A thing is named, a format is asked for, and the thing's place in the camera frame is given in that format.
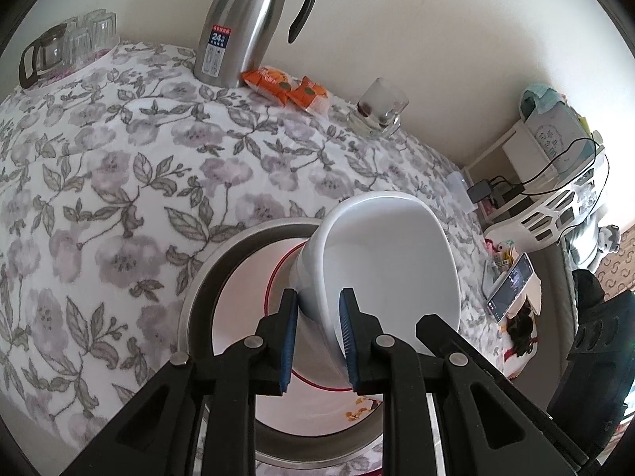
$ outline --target smartphone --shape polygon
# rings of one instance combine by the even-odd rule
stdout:
[[[487,308],[497,322],[501,322],[509,308],[523,292],[529,279],[534,274],[529,256],[523,252],[514,262],[503,282],[496,287],[494,293],[487,302]]]

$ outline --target glass cup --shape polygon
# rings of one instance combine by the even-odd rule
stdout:
[[[65,19],[61,24],[66,25],[66,32],[72,32],[79,28],[79,18],[74,15],[73,17],[69,17],[69,19]]]
[[[101,50],[110,49],[116,27],[117,17],[114,12],[106,12],[91,19],[90,37],[93,42],[93,51],[96,54]]]
[[[62,51],[64,49],[65,32],[66,25],[56,25],[44,32],[24,49],[18,65],[18,77],[22,88],[30,88],[40,79],[47,80],[55,76],[63,60]],[[30,61],[26,61],[29,51],[31,51],[31,58]],[[27,77],[27,67],[29,66],[31,67],[31,74]]]
[[[91,10],[90,12],[88,12],[88,13],[86,13],[84,15],[84,19],[82,19],[81,26],[90,28],[91,20],[94,17],[99,16],[99,15],[104,15],[105,13],[106,13],[106,9]]]
[[[71,73],[89,65],[93,61],[93,43],[88,28],[72,30],[64,36],[63,62],[64,71]]]
[[[360,136],[386,138],[401,126],[401,112],[410,101],[387,79],[377,79],[348,114],[348,125]]]

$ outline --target black cable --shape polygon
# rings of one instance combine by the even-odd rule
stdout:
[[[600,147],[600,144],[595,141],[595,139],[593,138],[577,138],[574,139],[571,144],[566,148],[566,150],[564,150],[563,152],[561,152],[560,154],[556,155],[554,157],[554,159],[552,159],[547,166],[545,166],[540,172],[538,172],[536,175],[534,175],[531,179],[528,179],[525,182],[519,182],[518,184],[512,184],[511,182],[507,181],[506,178],[504,178],[502,175],[497,175],[496,177],[494,177],[493,179],[490,179],[488,182],[490,184],[492,184],[496,179],[502,179],[503,181],[507,182],[507,184],[509,184],[512,188],[515,188],[517,186],[526,186],[527,184],[529,184],[530,182],[534,182],[538,177],[540,177],[542,174],[544,174],[551,165],[553,165],[553,163],[555,163],[558,159],[560,159],[561,157],[563,157],[564,154],[566,154],[567,152],[569,152],[569,150],[571,150],[571,148],[574,146],[574,144],[576,144],[578,141],[592,141],[594,146],[595,146],[595,151],[593,154],[593,162],[596,162],[596,159],[598,158],[598,147]],[[564,186],[562,186],[561,188],[554,188],[553,190],[550,190],[548,192],[542,192],[542,193],[537,193],[537,194],[527,194],[527,193],[521,193],[519,195],[525,195],[525,197],[540,197],[541,195],[549,195],[553,192],[557,192],[559,190],[562,190],[563,188],[566,188],[570,183],[565,184]]]
[[[567,151],[568,151],[568,150],[569,150],[569,149],[573,146],[573,144],[574,144],[574,143],[576,143],[577,141],[592,141],[592,142],[593,142],[593,145],[595,146],[595,151],[593,152],[593,164],[595,164],[596,160],[598,159],[598,146],[600,146],[600,145],[599,145],[599,143],[598,143],[597,141],[595,141],[595,139],[592,139],[592,138],[578,138],[578,139],[574,139],[574,140],[571,142],[571,144],[569,145],[569,148],[567,148],[564,152],[562,152],[561,154],[558,154],[556,157],[554,157],[554,159],[551,161],[551,163],[553,163],[556,159],[558,159],[558,157],[561,157],[561,155],[566,154],[566,152],[567,152]],[[539,176],[541,176],[542,174],[544,174],[544,173],[545,173],[545,171],[547,170],[547,168],[549,168],[549,166],[550,166],[550,165],[547,165],[547,166],[545,167],[545,169],[544,169],[541,173],[539,173],[536,177],[534,177],[533,179],[530,179],[530,180],[528,180],[528,181],[526,181],[526,182],[522,182],[521,184],[522,184],[523,186],[525,186],[525,184],[528,184],[529,182],[533,182],[533,181],[535,181],[535,180],[536,180]],[[558,188],[553,188],[553,189],[551,189],[551,190],[549,190],[549,191],[547,191],[547,192],[540,192],[540,193],[537,193],[537,194],[528,194],[528,193],[523,192],[523,193],[521,193],[520,195],[525,195],[525,197],[541,197],[542,195],[551,195],[551,194],[553,194],[553,193],[555,193],[555,192],[558,192],[558,191],[560,191],[560,190],[565,189],[565,188],[566,188],[569,184],[571,184],[571,182],[567,182],[566,184],[563,184],[562,186],[560,186],[560,187],[558,187]]]
[[[508,184],[511,188],[515,186],[515,184],[512,184],[512,182],[509,182],[506,178],[502,177],[502,179],[503,179],[502,181],[498,181],[493,184],[491,184],[491,181],[490,181],[491,187],[496,188],[496,186],[498,186],[499,184]]]
[[[608,161],[608,157],[606,157],[606,179],[604,180],[604,186],[602,186],[602,189],[600,190],[599,194],[598,194],[598,198],[596,198],[596,201],[593,203],[593,205],[591,206],[591,211],[593,211],[593,208],[596,207],[596,205],[599,202],[599,199],[602,197],[602,193],[604,193],[604,188],[606,187],[606,185],[608,184],[608,176],[611,173],[611,163],[609,163]],[[558,244],[560,244],[560,240],[562,239],[562,236],[564,236],[564,234],[569,230],[569,229],[573,229],[574,227],[577,227],[580,224],[577,225],[570,225],[569,227],[565,227],[563,229],[563,232],[560,233],[560,236],[558,236]]]
[[[576,144],[578,141],[592,141],[592,142],[595,144],[595,146],[596,146],[596,155],[598,154],[598,146],[599,146],[599,143],[598,143],[595,139],[593,139],[593,138],[577,138],[577,139],[574,139],[574,140],[571,142],[571,144],[570,144],[570,145],[566,148],[566,150],[564,150],[564,152],[560,152],[560,154],[556,155],[556,156],[554,157],[554,159],[552,159],[552,160],[549,162],[549,164],[547,164],[547,166],[545,166],[545,167],[544,167],[544,168],[543,168],[543,169],[542,169],[539,173],[537,173],[536,175],[534,175],[534,176],[533,176],[531,179],[529,179],[528,181],[521,182],[521,184],[522,184],[523,186],[525,186],[526,184],[529,184],[530,182],[534,182],[534,181],[535,181],[538,177],[540,177],[542,174],[544,174],[544,173],[547,171],[547,169],[548,169],[551,165],[553,165],[553,163],[555,163],[558,159],[560,159],[561,157],[563,157],[563,155],[564,155],[564,154],[566,154],[567,152],[569,152],[569,150],[571,150],[571,148],[574,146],[574,144]]]

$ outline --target orange snack package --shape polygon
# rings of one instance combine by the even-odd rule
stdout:
[[[300,87],[289,93],[290,100],[307,113],[328,118],[328,110],[331,108],[331,93],[324,86],[313,82],[309,77],[304,77]]]
[[[282,105],[287,105],[291,89],[297,87],[290,75],[271,66],[246,71],[242,79],[256,93]]]

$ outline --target black pitcher handle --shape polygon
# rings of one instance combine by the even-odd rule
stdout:
[[[296,17],[295,21],[291,23],[291,29],[289,30],[289,44],[293,43],[293,41],[295,41],[299,36],[302,27],[304,27],[304,24],[309,18],[309,14],[311,13],[315,2],[316,0],[304,0],[298,17]]]
[[[33,47],[33,57],[31,59],[31,66],[33,67],[33,73],[27,78],[27,69],[24,66],[24,56],[29,51],[29,48]],[[18,68],[18,76],[20,77],[20,85],[23,89],[30,88],[33,84],[37,82],[39,79],[39,75],[37,74],[37,51],[40,49],[40,39],[39,37],[33,41],[29,46],[27,46],[22,52],[22,57],[20,60],[20,67]]]

